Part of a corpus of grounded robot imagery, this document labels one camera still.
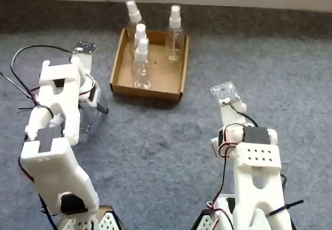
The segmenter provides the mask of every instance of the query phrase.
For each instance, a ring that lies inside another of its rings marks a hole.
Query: white 3d-printed robot arm
[[[234,229],[262,229],[259,225],[267,226],[268,224],[265,214],[285,205],[280,176],[279,147],[276,145],[277,133],[273,129],[265,129],[268,136],[265,136],[264,143],[244,141],[245,138],[250,137],[250,134],[255,138],[255,134],[259,134],[259,132],[245,132],[242,125],[254,125],[246,122],[245,117],[241,115],[246,111],[246,105],[242,103],[236,88],[231,82],[227,82],[210,88],[210,90],[220,105],[224,125],[218,132],[219,137],[211,140],[215,153],[218,153],[220,145],[226,141],[223,136],[227,136],[229,142],[239,143],[230,155],[234,159],[236,198],[232,216]],[[250,127],[250,129],[258,130],[256,127]],[[254,172],[260,175],[262,188],[258,189],[254,185]],[[222,203],[220,200],[224,199],[221,195],[216,204]],[[220,222],[219,228],[216,229],[231,229],[223,213],[217,211],[216,215]],[[291,218],[287,210],[271,216],[270,220],[272,229],[292,229]]]
[[[69,64],[51,66],[50,61],[43,62],[37,96],[43,107],[31,112],[20,161],[33,177],[50,213],[76,219],[77,229],[86,223],[86,229],[95,230],[99,197],[88,174],[78,165],[72,146],[79,140],[79,103],[102,113],[108,109],[97,82],[90,76],[96,45],[78,45]]]

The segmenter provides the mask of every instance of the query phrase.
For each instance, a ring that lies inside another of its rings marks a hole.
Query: bottle cap
[[[141,13],[137,8],[135,0],[128,0],[126,1],[126,6],[128,9],[128,15],[130,21],[133,23],[137,23],[142,19]]]
[[[170,16],[170,28],[179,28],[181,27],[181,7],[178,5],[173,5],[171,7],[171,16]]]
[[[144,24],[138,24],[136,26],[136,33],[135,33],[135,44],[138,45],[139,41],[146,37],[146,33],[145,33],[145,25]]]
[[[136,61],[146,61],[149,47],[149,39],[146,37],[142,38],[135,52]]]

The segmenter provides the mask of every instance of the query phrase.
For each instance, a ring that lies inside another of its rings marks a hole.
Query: gray carpet
[[[169,5],[139,5],[149,29],[164,29]],[[0,1],[0,68],[11,75],[14,52],[26,45],[71,48],[96,42],[92,74],[110,114],[98,135],[74,150],[101,204],[113,205],[127,229],[189,229],[217,192],[222,163],[209,141],[221,127],[208,88],[233,81],[248,114],[279,134],[288,203],[298,230],[329,229],[332,142],[332,15],[313,12],[182,6],[191,36],[185,93],[177,105],[115,96],[109,90],[119,33],[127,22],[120,3]],[[32,49],[17,70],[37,85],[42,61],[65,57]],[[0,79],[0,229],[50,229],[33,186],[20,172],[29,101]],[[227,166],[225,193],[233,192]]]

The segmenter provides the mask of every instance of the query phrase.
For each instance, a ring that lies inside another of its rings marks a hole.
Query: cardboard box
[[[117,53],[110,76],[110,89],[113,93],[132,96],[154,97],[179,101],[182,97],[188,60],[189,36],[185,36],[183,58],[180,62],[170,63],[165,55],[166,32],[147,31],[149,39],[149,80],[151,89],[138,89],[132,85],[131,55],[127,30],[121,32]]]

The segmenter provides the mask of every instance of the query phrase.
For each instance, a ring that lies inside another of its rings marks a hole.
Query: spray bottle
[[[130,21],[127,25],[127,33],[128,33],[128,42],[130,46],[135,44],[135,32],[138,24],[144,24],[145,22],[142,19],[141,13],[137,8],[135,0],[126,1],[126,6],[128,9],[128,15]]]
[[[151,83],[149,81],[149,68],[148,61],[148,46],[149,39],[142,38],[135,51],[135,60],[132,64],[136,68],[136,74],[132,73],[134,87],[140,89],[150,89]]]
[[[171,7],[171,16],[165,41],[166,55],[169,61],[177,62],[182,58],[185,34],[181,27],[180,6]]]

